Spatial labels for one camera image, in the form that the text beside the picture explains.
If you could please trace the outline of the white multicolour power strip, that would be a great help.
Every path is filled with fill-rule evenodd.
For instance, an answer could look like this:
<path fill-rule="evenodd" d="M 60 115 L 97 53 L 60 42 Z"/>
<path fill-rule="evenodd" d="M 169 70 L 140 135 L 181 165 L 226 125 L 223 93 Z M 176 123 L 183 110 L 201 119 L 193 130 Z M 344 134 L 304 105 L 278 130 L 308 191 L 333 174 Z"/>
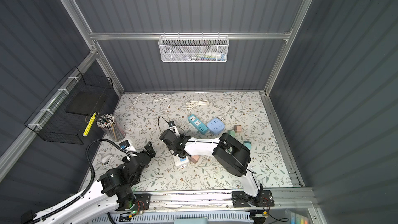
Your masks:
<path fill-rule="evenodd" d="M 174 163 L 176 167 L 185 168 L 189 164 L 189 158 L 180 158 L 179 156 L 174 156 Z"/>

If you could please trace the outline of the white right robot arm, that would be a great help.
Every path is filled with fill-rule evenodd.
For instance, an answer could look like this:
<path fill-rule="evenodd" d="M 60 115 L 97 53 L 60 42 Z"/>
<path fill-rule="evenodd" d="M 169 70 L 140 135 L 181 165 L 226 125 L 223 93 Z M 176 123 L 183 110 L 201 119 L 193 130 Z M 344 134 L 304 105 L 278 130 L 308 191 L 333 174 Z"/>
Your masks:
<path fill-rule="evenodd" d="M 190 136 L 178 136 L 171 130 L 165 130 L 160 140 L 174 156 L 212 156 L 230 174 L 239 177 L 244 193 L 252 198 L 261 195 L 262 185 L 256 180 L 251 167 L 250 150 L 233 136 L 224 133 L 215 139 L 197 139 Z"/>

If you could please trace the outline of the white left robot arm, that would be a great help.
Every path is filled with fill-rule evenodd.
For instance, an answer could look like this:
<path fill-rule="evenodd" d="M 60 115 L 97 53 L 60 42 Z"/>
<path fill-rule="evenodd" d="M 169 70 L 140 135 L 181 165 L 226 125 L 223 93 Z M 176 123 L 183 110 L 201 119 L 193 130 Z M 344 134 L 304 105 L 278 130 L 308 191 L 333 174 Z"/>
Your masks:
<path fill-rule="evenodd" d="M 91 178 L 83 191 L 43 211 L 25 212 L 21 223 L 83 224 L 113 211 L 136 214 L 144 209 L 145 204 L 134 195 L 132 186 L 139 182 L 143 170 L 155 157 L 152 144 L 147 143 L 141 152 L 126 150 L 117 144 L 114 147 L 125 153 L 121 165 L 96 178 L 94 166 L 90 164 Z"/>

